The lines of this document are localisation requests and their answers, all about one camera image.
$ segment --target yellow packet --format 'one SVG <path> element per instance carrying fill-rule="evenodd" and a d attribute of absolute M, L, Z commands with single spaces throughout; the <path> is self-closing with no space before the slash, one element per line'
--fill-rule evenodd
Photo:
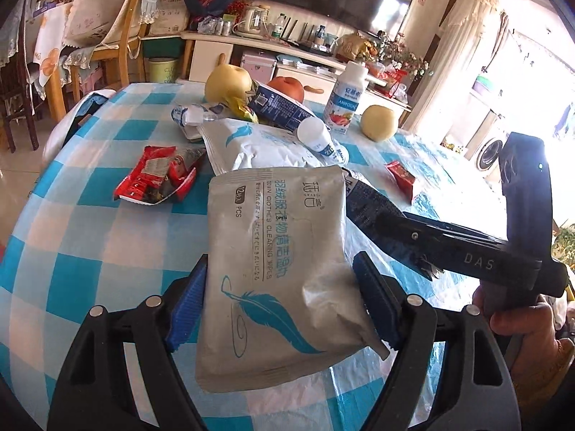
<path fill-rule="evenodd" d="M 259 123 L 258 116 L 255 112 L 248 107 L 244 99 L 239 99 L 238 97 L 229 97 L 225 99 L 228 108 L 236 115 L 240 120 Z"/>

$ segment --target white wrapper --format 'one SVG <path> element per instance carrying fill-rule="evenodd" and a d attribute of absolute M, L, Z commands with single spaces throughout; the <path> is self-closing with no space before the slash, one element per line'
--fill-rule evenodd
<path fill-rule="evenodd" d="M 238 170 L 215 177 L 196 357 L 205 391 L 276 386 L 363 347 L 389 351 L 344 254 L 341 168 Z"/>
<path fill-rule="evenodd" d="M 240 168 L 322 167 L 289 131 L 224 118 L 198 126 L 216 175 Z"/>

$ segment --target floor tile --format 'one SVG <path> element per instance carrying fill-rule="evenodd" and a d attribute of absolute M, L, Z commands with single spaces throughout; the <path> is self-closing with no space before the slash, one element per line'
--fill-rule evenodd
<path fill-rule="evenodd" d="M 0 150 L 0 170 L 38 173 L 42 164 L 42 150 L 55 126 L 56 123 L 46 116 L 36 122 L 36 134 L 38 135 L 40 146 L 37 150 L 32 150 L 26 120 L 21 119 L 18 122 L 10 122 L 12 136 L 16 144 L 16 152 L 12 154 L 6 144 L 2 145 L 2 150 Z"/>

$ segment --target round table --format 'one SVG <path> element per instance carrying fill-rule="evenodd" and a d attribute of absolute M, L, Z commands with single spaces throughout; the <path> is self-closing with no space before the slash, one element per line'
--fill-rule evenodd
<path fill-rule="evenodd" d="M 208 252 L 206 160 L 181 203 L 143 206 L 112 199 L 145 145 L 186 145 L 170 112 L 202 102 L 203 84 L 132 84 L 100 108 L 43 173 L 14 228 L 0 266 L 0 373 L 43 427 L 56 378 L 91 306 L 109 311 L 136 307 L 187 276 Z M 321 113 L 323 106 L 308 106 Z M 376 144 L 357 119 L 336 138 L 359 171 L 402 210 L 505 237 L 504 204 L 463 157 L 399 131 Z M 384 165 L 400 160 L 423 182 L 409 205 Z M 346 256 L 366 250 L 381 273 L 395 276 L 407 293 L 433 306 L 461 310 L 476 279 L 444 273 L 429 282 L 377 249 L 347 221 Z M 271 389 L 204 393 L 194 380 L 197 329 L 174 353 L 198 412 L 211 430 L 358 430 L 393 362 L 369 348 L 327 371 Z M 140 416 L 155 423 L 136 352 L 126 359 Z M 426 418 L 441 368 L 436 344 L 414 422 Z"/>

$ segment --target white cabinet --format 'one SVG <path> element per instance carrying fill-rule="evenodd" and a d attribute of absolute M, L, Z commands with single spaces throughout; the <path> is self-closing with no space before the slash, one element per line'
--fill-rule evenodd
<path fill-rule="evenodd" d="M 304 99 L 323 105 L 330 99 L 335 79 L 321 74 L 306 73 L 302 70 L 280 66 L 275 76 L 294 77 L 304 86 Z"/>
<path fill-rule="evenodd" d="M 361 99 L 359 99 L 359 106 L 355 111 L 355 113 L 361 115 L 364 111 L 367 110 L 368 107 L 371 107 L 372 105 L 382 105 L 384 107 L 387 107 L 388 109 L 395 112 L 398 118 L 405 111 L 404 107 L 393 102 L 393 100 L 388 99 L 387 97 L 381 94 L 366 91 L 361 96 Z"/>
<path fill-rule="evenodd" d="M 229 63 L 233 48 L 231 43 L 196 41 L 189 79 L 205 83 L 217 65 Z"/>

